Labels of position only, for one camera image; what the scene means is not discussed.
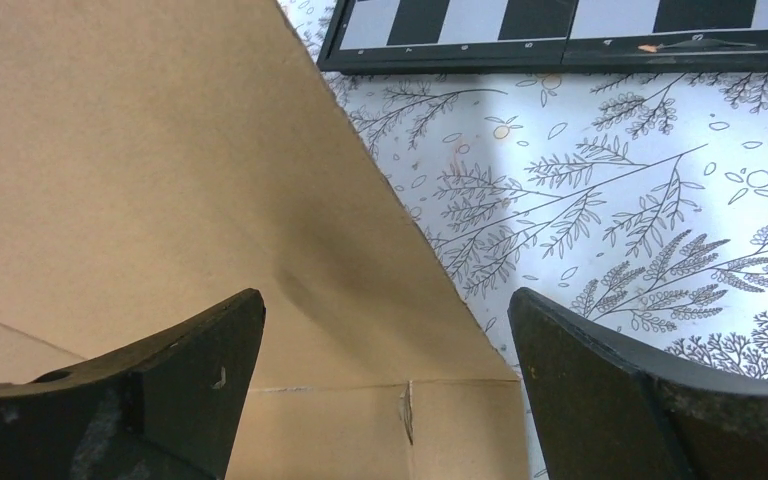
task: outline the tablecloth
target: tablecloth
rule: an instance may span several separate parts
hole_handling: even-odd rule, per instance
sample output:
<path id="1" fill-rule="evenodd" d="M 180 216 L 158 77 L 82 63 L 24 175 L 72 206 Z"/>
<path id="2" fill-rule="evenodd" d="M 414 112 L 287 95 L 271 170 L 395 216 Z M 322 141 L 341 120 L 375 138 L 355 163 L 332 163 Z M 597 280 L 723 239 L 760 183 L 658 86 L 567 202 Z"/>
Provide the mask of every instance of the tablecloth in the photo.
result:
<path id="1" fill-rule="evenodd" d="M 280 3 L 316 58 L 333 0 Z M 528 286 L 768 380 L 768 73 L 324 76 L 515 370 Z"/>

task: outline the chessboard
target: chessboard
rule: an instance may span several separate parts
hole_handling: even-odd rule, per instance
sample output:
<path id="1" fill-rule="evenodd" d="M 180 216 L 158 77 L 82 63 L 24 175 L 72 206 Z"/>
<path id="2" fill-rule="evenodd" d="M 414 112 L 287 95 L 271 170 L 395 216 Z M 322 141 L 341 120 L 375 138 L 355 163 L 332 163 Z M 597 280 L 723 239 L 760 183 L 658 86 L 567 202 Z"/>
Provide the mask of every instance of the chessboard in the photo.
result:
<path id="1" fill-rule="evenodd" d="M 768 70 L 768 0 L 339 0 L 343 73 Z"/>

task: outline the table surface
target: table surface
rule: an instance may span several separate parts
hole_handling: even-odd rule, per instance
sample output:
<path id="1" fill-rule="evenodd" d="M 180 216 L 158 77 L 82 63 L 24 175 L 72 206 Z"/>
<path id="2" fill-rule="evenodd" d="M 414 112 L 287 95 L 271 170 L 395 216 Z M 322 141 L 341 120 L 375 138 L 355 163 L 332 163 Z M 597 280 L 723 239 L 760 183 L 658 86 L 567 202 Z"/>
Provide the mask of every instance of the table surface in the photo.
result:
<path id="1" fill-rule="evenodd" d="M 333 0 L 280 3 L 316 57 Z M 515 369 L 527 286 L 768 380 L 768 73 L 325 77 Z"/>

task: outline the brown cardboard sheet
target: brown cardboard sheet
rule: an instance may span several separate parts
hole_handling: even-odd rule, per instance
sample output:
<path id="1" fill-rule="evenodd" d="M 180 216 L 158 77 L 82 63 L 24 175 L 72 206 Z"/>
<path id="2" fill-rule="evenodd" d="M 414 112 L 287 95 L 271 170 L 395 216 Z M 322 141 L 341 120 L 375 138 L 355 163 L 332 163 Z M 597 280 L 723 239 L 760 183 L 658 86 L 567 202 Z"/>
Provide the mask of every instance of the brown cardboard sheet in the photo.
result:
<path id="1" fill-rule="evenodd" d="M 272 0 L 0 2 L 0 381 L 247 287 L 267 328 L 229 478 L 526 471 L 516 377 Z"/>

